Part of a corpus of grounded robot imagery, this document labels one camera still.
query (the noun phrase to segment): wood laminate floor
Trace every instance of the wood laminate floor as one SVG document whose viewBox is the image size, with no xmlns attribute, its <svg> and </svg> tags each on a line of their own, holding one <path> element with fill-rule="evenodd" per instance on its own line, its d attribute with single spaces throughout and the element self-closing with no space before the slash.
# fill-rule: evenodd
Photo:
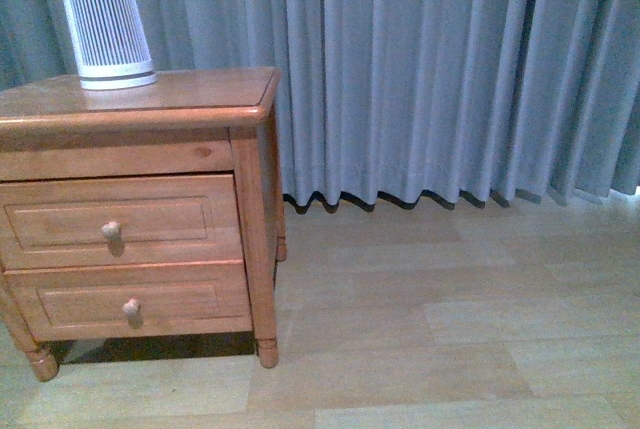
<svg viewBox="0 0 640 429">
<path fill-rule="evenodd" d="M 242 336 L 89 341 L 41 384 L 1 328 L 0 421 L 640 428 L 640 196 L 286 210 L 278 367 Z"/>
</svg>

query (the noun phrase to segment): curtain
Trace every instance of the curtain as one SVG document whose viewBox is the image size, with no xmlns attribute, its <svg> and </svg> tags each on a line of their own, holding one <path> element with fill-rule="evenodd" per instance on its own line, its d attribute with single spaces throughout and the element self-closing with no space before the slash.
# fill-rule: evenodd
<svg viewBox="0 0 640 429">
<path fill-rule="evenodd" d="M 640 182 L 640 0 L 137 0 L 156 69 L 276 65 L 284 192 L 487 200 Z M 0 87 L 75 71 L 0 0 Z"/>
</svg>

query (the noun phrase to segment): wooden knob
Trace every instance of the wooden knob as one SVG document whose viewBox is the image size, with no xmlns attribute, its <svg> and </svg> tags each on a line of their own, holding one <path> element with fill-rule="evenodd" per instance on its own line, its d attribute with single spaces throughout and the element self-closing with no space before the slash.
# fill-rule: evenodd
<svg viewBox="0 0 640 429">
<path fill-rule="evenodd" d="M 102 226 L 102 235 L 108 241 L 117 241 L 120 239 L 120 223 L 116 221 L 107 222 Z"/>
<path fill-rule="evenodd" d="M 129 299 L 124 306 L 122 306 L 122 312 L 124 312 L 127 317 L 134 317 L 140 313 L 140 302 L 136 299 Z"/>
</svg>

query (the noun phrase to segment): drawer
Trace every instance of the drawer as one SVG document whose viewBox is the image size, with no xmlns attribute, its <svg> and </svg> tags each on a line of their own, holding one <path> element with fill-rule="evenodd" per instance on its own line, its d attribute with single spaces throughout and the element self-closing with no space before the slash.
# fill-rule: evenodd
<svg viewBox="0 0 640 429">
<path fill-rule="evenodd" d="M 240 261 L 233 176 L 0 185 L 6 269 Z"/>
<path fill-rule="evenodd" d="M 38 340 L 250 331 L 241 264 L 8 271 Z M 135 300 L 137 313 L 124 306 Z"/>
<path fill-rule="evenodd" d="M 225 129 L 5 137 L 0 181 L 230 171 Z"/>
</svg>

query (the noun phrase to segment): white space heater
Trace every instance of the white space heater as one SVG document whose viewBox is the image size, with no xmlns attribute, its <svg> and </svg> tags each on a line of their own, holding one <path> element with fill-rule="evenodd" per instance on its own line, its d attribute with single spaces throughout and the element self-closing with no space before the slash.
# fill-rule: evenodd
<svg viewBox="0 0 640 429">
<path fill-rule="evenodd" d="M 157 80 L 136 0 L 63 0 L 80 84 L 121 89 Z"/>
</svg>

